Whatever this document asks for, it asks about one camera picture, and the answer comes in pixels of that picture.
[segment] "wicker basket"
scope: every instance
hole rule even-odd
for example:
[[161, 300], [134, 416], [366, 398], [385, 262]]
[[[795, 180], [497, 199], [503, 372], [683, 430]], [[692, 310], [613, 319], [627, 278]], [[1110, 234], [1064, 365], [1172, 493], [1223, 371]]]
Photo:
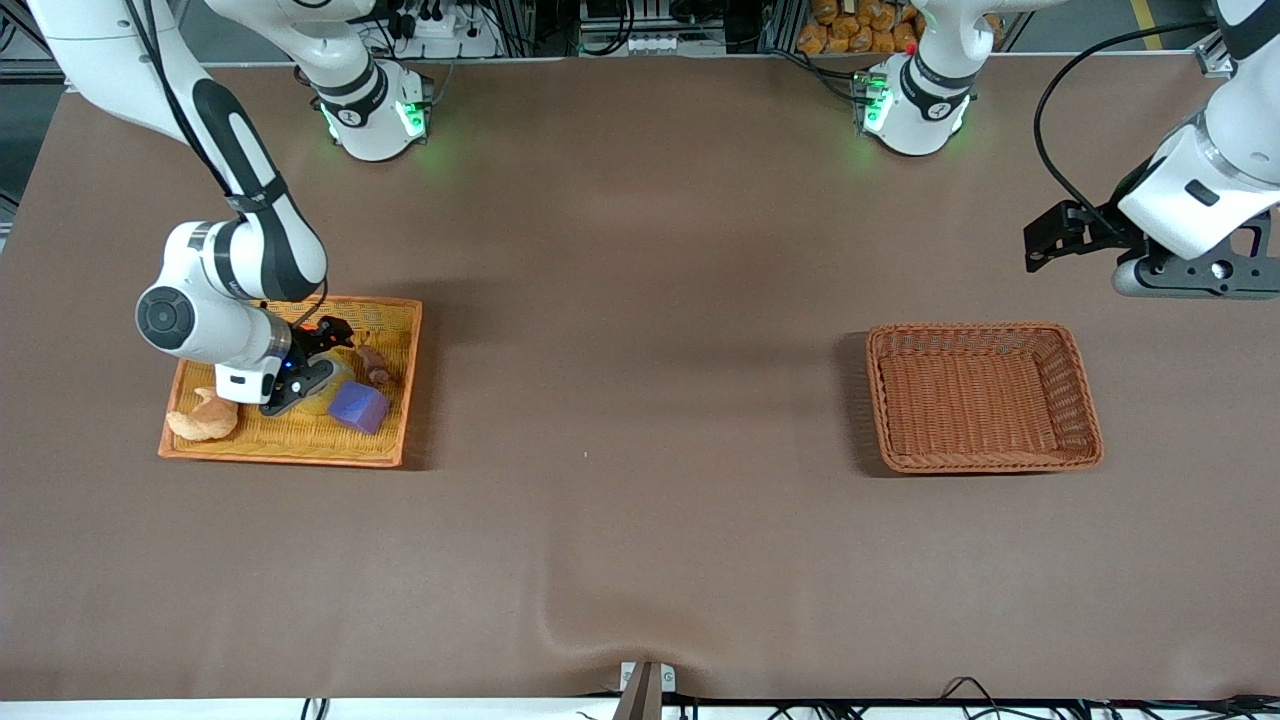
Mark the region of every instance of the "wicker basket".
[[[314, 301], [271, 302], [269, 309], [292, 320]], [[161, 457], [227, 460], [236, 462], [294, 462], [302, 465], [351, 465], [396, 468], [402, 462], [404, 432], [408, 425], [413, 372], [417, 366], [419, 332], [422, 304], [390, 297], [333, 297], [325, 300], [316, 316], [334, 315], [351, 323], [357, 345], [369, 345], [387, 357], [394, 380], [379, 388], [390, 400], [390, 409], [375, 434], [339, 425], [329, 416], [289, 411], [266, 418], [256, 407], [239, 409], [241, 421], [232, 434], [216, 441], [191, 442], [173, 434], [168, 424], [160, 434]], [[330, 352], [352, 368], [362, 366], [355, 350], [338, 347]], [[178, 363], [169, 393], [170, 410], [189, 411], [196, 406], [197, 387], [214, 384], [211, 365]]]
[[881, 325], [867, 337], [867, 370], [881, 455], [899, 473], [1102, 461], [1080, 354], [1061, 325]]

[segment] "robot logo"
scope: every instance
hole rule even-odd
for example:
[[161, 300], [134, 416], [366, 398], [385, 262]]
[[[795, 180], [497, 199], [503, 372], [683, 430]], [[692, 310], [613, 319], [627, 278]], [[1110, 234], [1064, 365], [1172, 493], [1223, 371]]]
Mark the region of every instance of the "robot logo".
[[355, 110], [352, 110], [349, 108], [344, 108], [342, 110], [338, 110], [338, 122], [340, 122], [342, 124], [344, 124], [347, 127], [351, 127], [351, 128], [360, 127], [364, 123], [364, 120], [365, 120], [365, 118], [361, 118], [360, 113], [357, 113], [357, 111], [355, 111]]

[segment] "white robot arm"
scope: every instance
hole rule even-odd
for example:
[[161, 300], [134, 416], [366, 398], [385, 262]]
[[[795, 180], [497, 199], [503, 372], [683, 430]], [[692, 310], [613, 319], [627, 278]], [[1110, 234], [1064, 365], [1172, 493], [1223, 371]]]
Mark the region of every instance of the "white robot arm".
[[205, 0], [284, 50], [320, 96], [334, 140], [360, 160], [387, 160], [426, 138], [431, 83], [394, 60], [374, 60], [347, 20], [374, 0]]
[[[1112, 275], [1121, 295], [1280, 296], [1280, 261], [1266, 252], [1280, 202], [1280, 0], [1215, 5], [1235, 74], [1121, 181], [1101, 217], [1066, 201], [1029, 224], [1028, 272], [1123, 247]], [[1231, 247], [1238, 229], [1252, 233], [1247, 254]]]
[[882, 100], [859, 106], [863, 132], [904, 155], [938, 151], [960, 129], [969, 90], [991, 56], [995, 33], [984, 15], [1065, 1], [911, 0], [928, 20], [924, 36], [914, 55], [899, 53], [869, 70], [884, 76], [884, 85]]
[[33, 0], [31, 10], [90, 102], [189, 143], [239, 215], [183, 223], [169, 234], [160, 277], [138, 300], [142, 336], [170, 355], [212, 364], [218, 395], [266, 414], [321, 386], [332, 363], [311, 356], [346, 341], [342, 328], [314, 337], [252, 301], [310, 296], [325, 278], [324, 247], [244, 109], [182, 42], [168, 4]]

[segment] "purple block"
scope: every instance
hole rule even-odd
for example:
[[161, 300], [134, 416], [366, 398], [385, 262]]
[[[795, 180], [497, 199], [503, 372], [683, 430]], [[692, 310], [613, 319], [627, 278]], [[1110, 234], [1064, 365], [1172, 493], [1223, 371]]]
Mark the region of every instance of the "purple block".
[[329, 415], [353, 430], [374, 434], [392, 402], [376, 389], [353, 380], [342, 383], [329, 402]]

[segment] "table surface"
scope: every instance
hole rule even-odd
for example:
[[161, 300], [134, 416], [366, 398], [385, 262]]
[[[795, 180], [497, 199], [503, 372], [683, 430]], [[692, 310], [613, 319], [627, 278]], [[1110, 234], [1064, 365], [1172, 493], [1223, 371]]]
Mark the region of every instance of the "table surface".
[[[399, 471], [156, 457], [175, 360], [133, 304], [228, 210], [64, 99], [0, 258], [0, 697], [575, 694], [636, 657], [704, 696], [1280, 691], [1280, 305], [1024, 273], [1061, 63], [995, 59], [923, 159], [778, 60], [460, 67], [381, 164], [288, 69], [216, 72], [334, 292], [426, 304]], [[1101, 199], [1212, 87], [1091, 60], [1046, 136]], [[1102, 466], [890, 473], [863, 333], [1010, 319], [1075, 332]]]

